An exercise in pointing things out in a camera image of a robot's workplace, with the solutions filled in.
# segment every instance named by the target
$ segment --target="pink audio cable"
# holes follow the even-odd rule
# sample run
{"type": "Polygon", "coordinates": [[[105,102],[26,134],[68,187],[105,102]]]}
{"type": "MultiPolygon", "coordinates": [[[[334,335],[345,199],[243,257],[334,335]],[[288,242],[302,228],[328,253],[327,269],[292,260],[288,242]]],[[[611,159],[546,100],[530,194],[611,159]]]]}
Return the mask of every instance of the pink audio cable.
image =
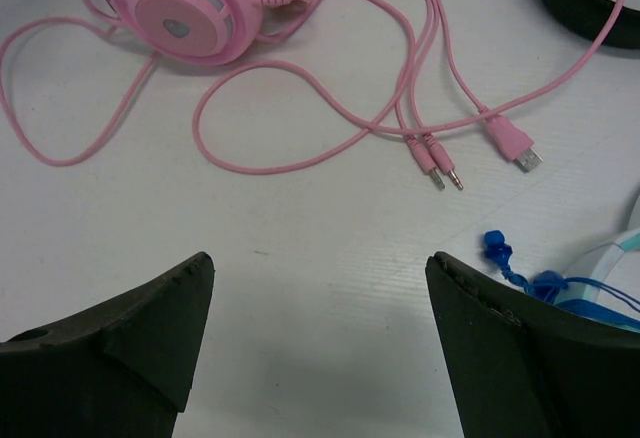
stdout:
{"type": "MultiPolygon", "coordinates": [[[[286,38],[291,36],[291,34],[293,34],[306,21],[306,19],[311,15],[311,13],[318,6],[320,1],[321,0],[311,0],[305,12],[303,12],[303,14],[298,18],[298,20],[292,23],[283,32],[273,36],[260,35],[258,39],[260,41],[266,41],[266,42],[279,42],[279,41],[285,40],[286,38]]],[[[313,75],[311,75],[304,68],[299,67],[293,63],[288,63],[284,61],[261,60],[249,65],[240,66],[237,69],[230,72],[229,74],[220,78],[216,83],[214,83],[214,85],[211,88],[209,88],[209,90],[205,93],[205,95],[202,97],[202,99],[198,103],[198,106],[196,107],[196,110],[193,115],[192,131],[193,131],[193,136],[194,136],[196,145],[198,146],[198,149],[201,151],[201,153],[205,156],[205,158],[207,158],[207,160],[209,160],[210,162],[212,162],[213,164],[221,168],[224,168],[226,170],[233,171],[236,173],[253,174],[253,175],[269,175],[269,174],[276,174],[276,173],[286,173],[286,172],[308,168],[310,166],[321,163],[341,153],[342,151],[345,151],[351,146],[355,145],[358,141],[364,138],[368,133],[376,132],[376,133],[384,133],[384,134],[398,135],[398,136],[404,137],[405,142],[407,143],[412,156],[414,157],[414,159],[416,159],[416,161],[420,165],[420,168],[425,173],[428,173],[430,176],[432,176],[432,178],[434,178],[434,180],[436,181],[439,187],[443,187],[444,185],[442,184],[441,179],[437,174],[436,168],[439,168],[443,173],[449,175],[450,178],[453,180],[453,182],[456,184],[456,186],[458,186],[459,188],[462,188],[462,184],[459,178],[457,177],[457,175],[455,174],[455,167],[453,166],[452,160],[449,158],[444,148],[437,142],[437,140],[433,135],[439,132],[448,131],[448,130],[452,130],[452,129],[456,129],[456,128],[460,128],[460,127],[468,126],[477,122],[484,121],[489,135],[494,139],[499,150],[507,159],[509,159],[510,161],[516,160],[520,156],[520,155],[517,155],[516,153],[520,152],[523,149],[523,147],[525,151],[529,151],[531,145],[533,144],[531,139],[527,137],[524,133],[522,133],[520,130],[515,128],[513,124],[506,117],[504,117],[504,115],[502,115],[502,113],[510,109],[513,109],[517,106],[520,106],[528,101],[536,99],[544,95],[545,93],[548,93],[549,91],[564,84],[567,80],[573,77],[578,71],[580,71],[580,69],[584,67],[584,65],[589,61],[589,59],[596,53],[598,48],[602,45],[602,42],[604,41],[607,34],[610,32],[611,28],[615,24],[622,10],[625,0],[616,0],[616,3],[611,12],[611,15],[607,20],[607,22],[605,23],[605,25],[603,26],[598,37],[594,40],[594,42],[587,49],[584,55],[571,68],[569,68],[569,70],[567,70],[564,74],[562,74],[560,77],[558,77],[556,80],[552,81],[551,83],[527,95],[514,99],[494,109],[488,109],[486,105],[482,104],[475,97],[475,95],[471,92],[469,87],[466,85],[466,83],[464,82],[464,80],[462,79],[461,75],[459,74],[456,68],[456,65],[453,61],[450,30],[449,30],[446,14],[444,13],[444,6],[442,3],[442,0],[425,0],[428,8],[428,17],[425,22],[423,31],[420,34],[420,37],[418,38],[417,41],[415,39],[413,29],[410,23],[402,13],[400,13],[397,9],[395,9],[393,6],[391,6],[390,4],[386,3],[383,0],[368,0],[368,1],[382,8],[387,13],[389,13],[396,21],[398,21],[402,26],[403,30],[405,31],[405,33],[407,34],[408,42],[409,42],[407,59],[398,77],[396,90],[393,96],[388,101],[387,105],[385,105],[383,110],[372,121],[364,120],[354,115],[353,113],[349,112],[337,100],[335,100],[335,98],[333,98],[333,96],[327,91],[327,89],[313,75]],[[416,106],[416,100],[415,100],[416,80],[417,80],[417,75],[418,75],[420,66],[426,59],[428,51],[435,39],[435,35],[437,33],[440,22],[442,23],[442,27],[443,27],[443,35],[445,39],[445,47],[447,50],[447,58],[449,61],[449,66],[451,68],[451,71],[456,81],[460,85],[460,87],[463,89],[463,91],[467,94],[467,96],[478,108],[479,114],[475,116],[467,117],[464,119],[460,119],[454,122],[450,122],[450,123],[444,123],[444,124],[435,125],[435,126],[424,126],[416,106]],[[234,165],[217,158],[216,156],[214,156],[212,153],[208,151],[200,135],[199,128],[200,128],[202,112],[207,102],[212,97],[212,95],[217,90],[219,90],[225,83],[227,83],[232,78],[242,73],[245,73],[249,70],[256,69],[256,68],[276,68],[276,69],[281,69],[281,70],[288,71],[298,75],[299,77],[307,81],[327,101],[327,103],[334,110],[336,110],[340,115],[342,115],[349,122],[361,128],[361,131],[358,132],[349,140],[342,143],[341,145],[338,145],[332,150],[329,150],[315,158],[312,158],[300,163],[286,165],[286,166],[270,167],[270,168],[249,168],[249,167],[234,165]],[[414,115],[414,119],[418,124],[418,127],[416,128],[410,128],[407,125],[406,120],[404,119],[404,116],[402,114],[401,106],[400,106],[400,98],[403,96],[407,88],[409,89],[409,93],[410,93],[409,101],[411,105],[411,111],[412,111],[412,114],[414,115]],[[384,118],[387,117],[391,109],[394,109],[396,112],[396,117],[399,123],[398,128],[381,125],[382,120],[384,120],[384,118]]],[[[113,27],[120,25],[120,21],[117,18],[113,18],[113,17],[108,17],[108,18],[109,18],[109,21],[108,21],[109,24],[113,25],[113,27]]],[[[108,31],[104,31],[98,27],[91,25],[88,22],[85,22],[83,20],[78,20],[75,18],[47,18],[43,20],[38,20],[36,22],[23,26],[16,32],[12,33],[3,42],[2,46],[0,46],[0,69],[2,67],[2,62],[7,54],[9,47],[13,42],[15,42],[15,40],[18,37],[20,37],[22,34],[34,28],[45,26],[45,25],[51,25],[51,24],[75,24],[75,25],[83,26],[88,30],[93,31],[95,34],[102,37],[103,39],[109,39],[111,37],[111,34],[114,31],[113,27],[110,28],[108,31]]],[[[107,124],[103,132],[100,133],[98,138],[89,146],[89,148],[87,148],[87,150],[85,150],[75,158],[66,159],[66,160],[51,159],[44,156],[33,146],[33,144],[25,136],[24,131],[22,130],[18,122],[16,114],[9,104],[9,100],[7,99],[6,93],[5,93],[5,85],[1,75],[0,75],[0,105],[2,105],[2,108],[4,109],[7,115],[7,118],[12,128],[14,129],[16,135],[18,136],[20,142],[27,148],[27,150],[35,158],[51,166],[74,165],[88,159],[89,157],[97,153],[107,143],[107,141],[111,138],[111,136],[115,133],[115,131],[118,128],[118,125],[122,120],[123,114],[128,108],[133,96],[136,94],[138,89],[143,85],[143,83],[146,81],[146,79],[150,75],[153,69],[153,66],[157,61],[157,58],[158,58],[158,54],[154,52],[149,58],[148,62],[144,65],[140,73],[135,78],[130,89],[125,94],[120,106],[114,113],[112,119],[109,121],[109,123],[107,124]]]]}

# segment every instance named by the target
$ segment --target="black rubber object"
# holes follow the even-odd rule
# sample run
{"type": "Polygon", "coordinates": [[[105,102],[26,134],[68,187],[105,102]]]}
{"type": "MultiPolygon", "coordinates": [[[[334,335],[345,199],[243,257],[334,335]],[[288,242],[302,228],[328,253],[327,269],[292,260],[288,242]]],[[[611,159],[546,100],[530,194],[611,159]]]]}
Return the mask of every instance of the black rubber object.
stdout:
{"type": "Polygon", "coordinates": [[[0,437],[169,438],[213,292],[204,253],[0,344],[0,437]]]}
{"type": "Polygon", "coordinates": [[[640,334],[548,305],[445,253],[426,274],[466,438],[638,436],[640,334]]]}
{"type": "MultiPolygon", "coordinates": [[[[611,0],[542,0],[551,14],[569,30],[593,41],[611,15],[611,0]]],[[[640,49],[640,11],[624,7],[604,41],[607,46],[640,49]]]]}

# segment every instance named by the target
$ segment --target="white table surface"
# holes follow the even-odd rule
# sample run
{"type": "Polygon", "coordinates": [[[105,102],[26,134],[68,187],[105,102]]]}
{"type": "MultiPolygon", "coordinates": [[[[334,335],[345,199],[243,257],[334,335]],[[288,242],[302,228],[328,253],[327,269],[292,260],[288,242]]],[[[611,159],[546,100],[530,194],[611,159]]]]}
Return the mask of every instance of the white table surface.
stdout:
{"type": "MultiPolygon", "coordinates": [[[[421,26],[422,0],[389,1],[421,26]]],[[[444,1],[460,69],[490,105],[556,77],[587,46],[538,0],[444,1]]],[[[80,0],[0,0],[0,36],[47,15],[88,12],[80,0]]],[[[268,55],[308,66],[372,117],[404,52],[401,31],[379,10],[326,0],[268,55]]],[[[432,56],[420,80],[425,117],[470,112],[439,47],[432,56]]],[[[474,129],[445,138],[462,193],[438,192],[404,146],[375,137],[294,174],[217,169],[195,148],[190,120],[220,70],[168,60],[115,139],[80,166],[41,165],[2,120],[0,340],[203,250],[218,270],[215,293],[175,436],[461,437],[426,259],[444,250],[487,270],[479,240],[500,228],[516,249],[514,267],[531,275],[561,270],[622,229],[638,192],[638,56],[602,52],[567,86],[511,113],[545,160],[534,173],[504,163],[474,129]]],[[[144,48],[56,27],[4,72],[29,136],[67,157],[104,125],[145,58],[144,48]]],[[[206,116],[207,143],[251,165],[301,160],[354,131],[300,80],[273,70],[232,82],[206,116]]],[[[640,293],[628,280],[638,264],[627,259],[612,282],[640,293]]]]}

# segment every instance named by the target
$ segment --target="usb connector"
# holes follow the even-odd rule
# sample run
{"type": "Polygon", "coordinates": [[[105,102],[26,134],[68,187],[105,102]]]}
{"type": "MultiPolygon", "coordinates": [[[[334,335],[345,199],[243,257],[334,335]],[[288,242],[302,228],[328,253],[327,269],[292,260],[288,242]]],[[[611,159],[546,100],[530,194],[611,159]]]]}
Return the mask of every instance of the usb connector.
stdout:
{"type": "Polygon", "coordinates": [[[516,128],[511,120],[498,115],[487,120],[487,132],[502,156],[513,161],[526,173],[542,163],[542,158],[533,150],[533,140],[524,131],[516,128]]]}
{"type": "Polygon", "coordinates": [[[522,168],[522,171],[528,173],[535,170],[538,165],[542,163],[542,158],[540,158],[540,155],[538,155],[533,148],[529,148],[518,156],[515,162],[522,168]]]}

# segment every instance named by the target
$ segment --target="light blue headphones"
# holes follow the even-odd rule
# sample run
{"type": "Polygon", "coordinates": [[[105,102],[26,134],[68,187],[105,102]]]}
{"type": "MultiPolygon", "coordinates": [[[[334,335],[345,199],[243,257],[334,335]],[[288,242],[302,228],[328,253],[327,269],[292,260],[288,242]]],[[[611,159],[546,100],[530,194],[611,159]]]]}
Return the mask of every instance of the light blue headphones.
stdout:
{"type": "Polygon", "coordinates": [[[605,283],[611,270],[626,253],[640,250],[640,197],[631,212],[627,231],[588,250],[567,268],[564,276],[555,271],[545,271],[529,281],[509,266],[513,250],[505,243],[500,231],[486,233],[484,242],[484,256],[498,265],[507,280],[528,295],[584,318],[640,332],[640,320],[596,303],[602,290],[640,313],[640,300],[605,283]]]}
{"type": "MultiPolygon", "coordinates": [[[[564,276],[581,276],[604,283],[622,257],[637,250],[640,250],[640,197],[631,213],[627,231],[587,251],[567,268],[564,276]]],[[[558,293],[555,304],[574,299],[595,302],[599,292],[600,289],[594,286],[571,283],[558,293]]]]}

